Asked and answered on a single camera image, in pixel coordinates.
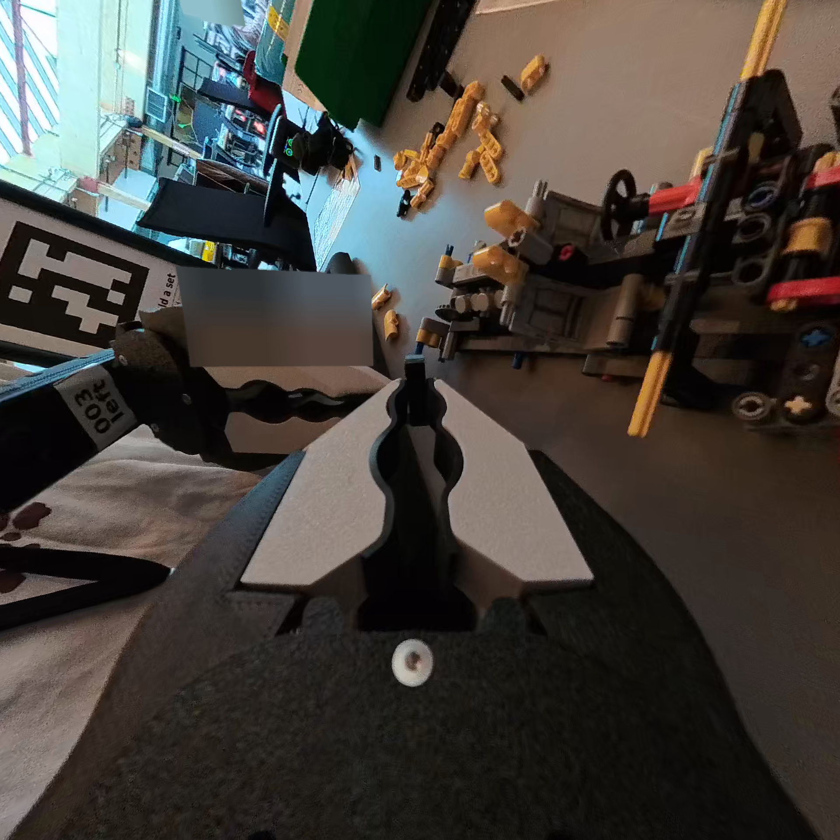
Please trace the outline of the toy brick car chassis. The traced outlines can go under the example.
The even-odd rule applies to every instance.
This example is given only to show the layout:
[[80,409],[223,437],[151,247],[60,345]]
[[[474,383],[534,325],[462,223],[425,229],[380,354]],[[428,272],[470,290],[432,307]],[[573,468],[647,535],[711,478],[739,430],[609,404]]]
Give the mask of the toy brick car chassis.
[[627,434],[660,405],[728,407],[771,434],[838,431],[838,143],[805,145],[782,70],[786,2],[763,2],[716,138],[687,182],[639,192],[620,170],[600,206],[536,181],[524,208],[485,211],[498,240],[448,246],[417,354],[580,356],[639,382]]

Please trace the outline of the teal rolled mat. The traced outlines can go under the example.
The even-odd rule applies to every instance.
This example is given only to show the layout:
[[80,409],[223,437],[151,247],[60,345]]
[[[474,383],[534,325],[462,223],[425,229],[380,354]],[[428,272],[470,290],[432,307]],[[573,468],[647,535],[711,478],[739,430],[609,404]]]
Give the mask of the teal rolled mat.
[[257,76],[282,85],[286,72],[286,42],[296,1],[268,1],[266,15],[255,50]]

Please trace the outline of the framed marker sign on stand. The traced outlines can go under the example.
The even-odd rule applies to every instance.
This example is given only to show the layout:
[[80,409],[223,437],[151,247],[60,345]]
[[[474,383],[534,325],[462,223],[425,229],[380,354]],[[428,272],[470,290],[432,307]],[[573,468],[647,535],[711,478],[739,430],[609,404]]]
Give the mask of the framed marker sign on stand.
[[139,311],[181,303],[195,257],[2,181],[1,358],[42,368],[109,347]]

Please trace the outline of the white printed t-shirt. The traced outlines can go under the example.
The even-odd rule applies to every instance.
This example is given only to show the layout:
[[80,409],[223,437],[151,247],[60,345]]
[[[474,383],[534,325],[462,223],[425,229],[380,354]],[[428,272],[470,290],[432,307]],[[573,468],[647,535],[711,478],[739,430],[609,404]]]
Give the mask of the white printed t-shirt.
[[[142,428],[2,520],[16,550],[80,550],[176,567],[257,485]],[[67,761],[154,592],[2,633],[1,827],[10,837]]]

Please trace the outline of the black toy connector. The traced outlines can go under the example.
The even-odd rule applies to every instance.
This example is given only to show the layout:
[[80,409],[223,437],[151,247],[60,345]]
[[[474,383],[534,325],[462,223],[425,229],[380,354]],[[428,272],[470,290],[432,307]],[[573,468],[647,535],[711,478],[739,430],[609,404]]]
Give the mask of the black toy connector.
[[423,353],[410,353],[404,360],[407,422],[413,427],[427,425],[427,376]]

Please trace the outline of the black office chair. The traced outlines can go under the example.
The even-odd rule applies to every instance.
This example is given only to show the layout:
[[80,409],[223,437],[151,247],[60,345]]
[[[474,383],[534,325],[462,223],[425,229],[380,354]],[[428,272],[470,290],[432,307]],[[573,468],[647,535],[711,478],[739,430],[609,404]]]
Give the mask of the black office chair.
[[268,264],[280,262],[294,270],[314,271],[317,263],[308,217],[286,186],[287,178],[298,176],[298,168],[277,157],[284,122],[277,107],[269,120],[259,175],[196,158],[192,183],[158,180],[137,227],[255,251]]

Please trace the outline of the black toy tyres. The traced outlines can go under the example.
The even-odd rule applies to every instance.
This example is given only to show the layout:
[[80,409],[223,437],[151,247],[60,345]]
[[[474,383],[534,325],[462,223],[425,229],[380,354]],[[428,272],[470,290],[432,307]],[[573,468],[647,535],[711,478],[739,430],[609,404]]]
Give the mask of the black toy tyres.
[[292,141],[298,169],[316,175],[321,168],[331,166],[343,171],[354,153],[354,145],[327,112],[321,113],[313,132],[300,131]]

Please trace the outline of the scattered yellow toy beams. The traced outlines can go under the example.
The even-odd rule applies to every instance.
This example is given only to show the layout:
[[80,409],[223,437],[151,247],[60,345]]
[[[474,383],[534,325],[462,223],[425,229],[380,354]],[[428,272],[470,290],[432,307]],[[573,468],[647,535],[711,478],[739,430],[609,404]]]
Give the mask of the scattered yellow toy beams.
[[505,149],[496,135],[499,116],[487,102],[486,94],[481,81],[471,81],[455,100],[447,121],[436,122],[418,150],[405,148],[394,153],[395,185],[401,195],[405,189],[413,193],[409,213],[427,203],[445,158],[466,138],[470,138],[470,147],[458,171],[459,180],[470,181],[481,172],[489,184],[501,183]]

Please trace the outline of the stack of long black beams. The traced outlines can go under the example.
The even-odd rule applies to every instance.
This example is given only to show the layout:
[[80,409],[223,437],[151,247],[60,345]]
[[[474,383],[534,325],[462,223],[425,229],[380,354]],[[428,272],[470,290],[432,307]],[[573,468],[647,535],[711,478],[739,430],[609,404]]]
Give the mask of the stack of long black beams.
[[475,5],[475,1],[439,1],[437,3],[406,91],[408,101],[421,101],[426,92],[435,90],[444,83],[445,78],[449,78],[449,60]]

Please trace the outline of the small yellow toy piece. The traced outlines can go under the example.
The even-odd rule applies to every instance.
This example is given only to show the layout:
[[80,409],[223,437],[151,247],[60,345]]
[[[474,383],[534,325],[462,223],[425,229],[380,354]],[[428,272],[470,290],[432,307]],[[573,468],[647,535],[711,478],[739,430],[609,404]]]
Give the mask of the small yellow toy piece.
[[393,308],[394,289],[384,284],[372,297],[371,309],[382,315],[383,336],[386,342],[394,341],[400,332],[400,318]]

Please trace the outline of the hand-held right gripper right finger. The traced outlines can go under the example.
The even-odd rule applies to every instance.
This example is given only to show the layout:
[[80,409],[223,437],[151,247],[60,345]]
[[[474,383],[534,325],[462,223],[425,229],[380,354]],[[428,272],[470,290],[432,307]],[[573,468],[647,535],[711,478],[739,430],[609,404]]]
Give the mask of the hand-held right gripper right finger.
[[442,427],[463,460],[448,493],[459,589],[566,589],[593,572],[525,444],[440,380]]

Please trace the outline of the clear plastic bag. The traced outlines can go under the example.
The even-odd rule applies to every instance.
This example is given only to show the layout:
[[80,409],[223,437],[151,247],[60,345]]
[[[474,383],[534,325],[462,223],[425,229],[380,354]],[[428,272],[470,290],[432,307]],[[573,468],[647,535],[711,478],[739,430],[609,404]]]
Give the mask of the clear plastic bag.
[[313,254],[320,270],[327,265],[333,244],[361,189],[356,155],[352,154],[341,170],[330,168],[324,178],[329,189],[310,224]]

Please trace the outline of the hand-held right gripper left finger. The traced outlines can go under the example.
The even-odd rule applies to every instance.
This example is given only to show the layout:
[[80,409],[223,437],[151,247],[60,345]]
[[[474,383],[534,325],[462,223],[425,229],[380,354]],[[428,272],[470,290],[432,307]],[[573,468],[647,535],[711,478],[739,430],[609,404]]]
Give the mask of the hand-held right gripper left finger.
[[389,427],[392,381],[305,448],[240,579],[246,589],[363,589],[361,555],[382,535],[371,449]]

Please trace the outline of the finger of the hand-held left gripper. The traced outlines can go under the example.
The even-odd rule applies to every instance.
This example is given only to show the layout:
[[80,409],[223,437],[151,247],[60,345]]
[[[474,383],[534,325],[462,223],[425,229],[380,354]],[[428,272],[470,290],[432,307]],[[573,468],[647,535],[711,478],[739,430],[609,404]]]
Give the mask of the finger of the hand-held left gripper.
[[225,437],[237,455],[289,455],[309,446],[354,411],[310,421],[293,416],[282,423],[268,423],[245,413],[231,413],[224,427]]
[[369,366],[197,366],[231,406],[357,406],[392,380]]

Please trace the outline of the green plastic bin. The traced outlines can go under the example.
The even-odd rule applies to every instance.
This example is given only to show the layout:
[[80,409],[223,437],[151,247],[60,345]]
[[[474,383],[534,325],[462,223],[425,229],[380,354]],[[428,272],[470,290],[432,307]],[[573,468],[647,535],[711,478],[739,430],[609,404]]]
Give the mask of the green plastic bin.
[[332,121],[380,128],[430,1],[314,1],[294,71]]

